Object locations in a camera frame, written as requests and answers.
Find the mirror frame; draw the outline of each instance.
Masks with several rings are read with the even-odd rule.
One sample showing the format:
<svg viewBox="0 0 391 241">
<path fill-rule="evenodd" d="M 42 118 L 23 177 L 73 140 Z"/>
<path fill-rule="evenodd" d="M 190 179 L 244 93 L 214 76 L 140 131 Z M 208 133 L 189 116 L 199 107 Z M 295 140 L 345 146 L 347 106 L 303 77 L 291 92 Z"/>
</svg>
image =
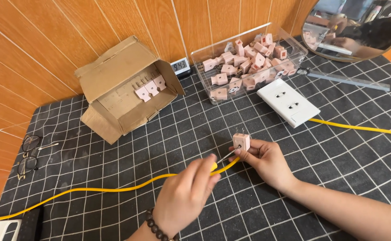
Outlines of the mirror frame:
<svg viewBox="0 0 391 241">
<path fill-rule="evenodd" d="M 319 0 L 316 0 L 316 3 L 314 3 L 313 6 L 310 8 L 309 12 L 307 13 L 307 15 L 306 15 L 306 17 L 305 17 L 305 19 L 304 19 L 304 23 L 303 23 L 302 26 L 301 26 L 301 33 L 300 33 L 300 36 L 301 36 L 301 39 L 302 39 L 303 42 L 304 42 L 305 47 L 306 47 L 309 51 L 311 51 L 311 52 L 313 52 L 314 54 L 319 55 L 319 56 L 321 56 L 321 57 L 323 57 L 323 58 L 326 58 L 326 59 L 329 59 L 329 60 L 333 60 L 333 61 L 338 61 L 338 62 L 359 62 L 359 61 L 364 61 L 364 60 L 373 59 L 373 58 L 375 58 L 375 57 L 378 57 L 378 56 L 380 56 L 380 55 L 383 55 L 385 52 L 387 52 L 387 51 L 389 51 L 389 50 L 391 49 L 391 46 L 390 46 L 390 47 L 388 47 L 386 50 L 384 50 L 384 51 L 383 51 L 381 54 L 379 54 L 379 55 L 375 55 L 375 56 L 373 56 L 373 57 L 368 57 L 368 58 L 359 58 L 359 59 L 354 59 L 354 60 L 338 60 L 338 59 L 332 59 L 331 57 L 328 57 L 327 55 L 324 55 L 324 54 L 322 54 L 322 53 L 319 53 L 319 52 L 314 51 L 314 50 L 311 49 L 311 48 L 307 45 L 307 43 L 305 42 L 305 39 L 304 39 L 304 37 L 303 37 L 303 32 L 304 32 L 305 21 L 307 20 L 307 18 L 309 17 L 311 11 L 313 10 L 313 8 L 315 8 L 315 6 L 316 6 L 316 4 L 317 4 L 318 2 L 319 2 Z"/>
</svg>

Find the round mirror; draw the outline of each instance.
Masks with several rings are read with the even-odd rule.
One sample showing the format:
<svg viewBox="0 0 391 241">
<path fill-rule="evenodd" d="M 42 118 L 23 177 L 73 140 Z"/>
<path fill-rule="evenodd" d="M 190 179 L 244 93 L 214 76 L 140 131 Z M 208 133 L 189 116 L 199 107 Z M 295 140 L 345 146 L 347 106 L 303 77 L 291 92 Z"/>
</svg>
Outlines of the round mirror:
<svg viewBox="0 0 391 241">
<path fill-rule="evenodd" d="M 391 48 L 391 0 L 319 0 L 302 35 L 309 49 L 332 60 L 374 58 Z"/>
</svg>

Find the cardboard box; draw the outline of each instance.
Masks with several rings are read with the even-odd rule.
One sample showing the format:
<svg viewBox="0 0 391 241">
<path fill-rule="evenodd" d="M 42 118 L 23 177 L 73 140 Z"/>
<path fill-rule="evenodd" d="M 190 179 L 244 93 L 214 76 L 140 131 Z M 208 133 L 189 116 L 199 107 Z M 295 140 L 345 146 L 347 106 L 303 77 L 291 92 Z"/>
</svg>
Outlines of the cardboard box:
<svg viewBox="0 0 391 241">
<path fill-rule="evenodd" d="M 157 71 L 167 88 L 147 102 L 134 92 L 136 83 Z M 170 63 L 161 60 L 135 36 L 106 51 L 95 62 L 75 71 L 89 107 L 81 121 L 109 144 L 146 124 L 178 94 L 185 92 Z"/>
</svg>

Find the digital clock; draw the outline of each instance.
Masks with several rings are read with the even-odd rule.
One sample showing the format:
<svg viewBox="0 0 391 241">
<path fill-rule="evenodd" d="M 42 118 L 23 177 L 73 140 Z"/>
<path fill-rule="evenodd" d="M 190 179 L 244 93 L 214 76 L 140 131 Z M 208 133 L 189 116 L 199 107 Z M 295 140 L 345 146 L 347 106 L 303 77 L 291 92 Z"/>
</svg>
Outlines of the digital clock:
<svg viewBox="0 0 391 241">
<path fill-rule="evenodd" d="M 189 75 L 191 75 L 191 67 L 189 66 L 189 62 L 187 58 L 180 59 L 170 64 L 171 68 L 177 75 L 178 79 L 183 79 Z"/>
</svg>

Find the table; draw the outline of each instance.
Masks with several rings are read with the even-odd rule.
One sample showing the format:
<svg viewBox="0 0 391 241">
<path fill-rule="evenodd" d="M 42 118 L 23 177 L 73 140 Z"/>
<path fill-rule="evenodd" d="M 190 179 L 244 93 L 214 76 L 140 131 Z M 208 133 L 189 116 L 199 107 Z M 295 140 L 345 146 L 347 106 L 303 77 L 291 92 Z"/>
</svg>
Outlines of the table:
<svg viewBox="0 0 391 241">
<path fill-rule="evenodd" d="M 383 56 L 341 63 L 309 54 L 302 66 L 391 85 L 391 63 Z M 391 91 L 302 75 L 284 79 L 319 107 L 317 118 L 391 129 Z M 14 165 L 0 198 L 0 216 L 71 188 L 131 187 L 178 173 L 209 153 L 224 156 L 236 128 L 254 139 L 278 142 L 303 181 L 391 204 L 391 135 L 314 122 L 293 129 L 255 91 L 215 106 L 197 75 L 181 84 L 186 96 L 113 145 L 80 122 L 88 107 L 84 96 L 39 107 L 27 133 L 43 136 L 42 145 L 59 145 L 37 153 L 39 170 L 26 180 L 16 178 Z M 16 163 L 21 159 L 19 153 Z M 44 206 L 42 239 L 124 240 L 142 224 L 163 182 L 125 193 L 73 192 L 56 198 Z M 186 241 L 354 239 L 263 183 L 242 162 L 222 173 L 198 219 L 180 234 Z"/>
</svg>

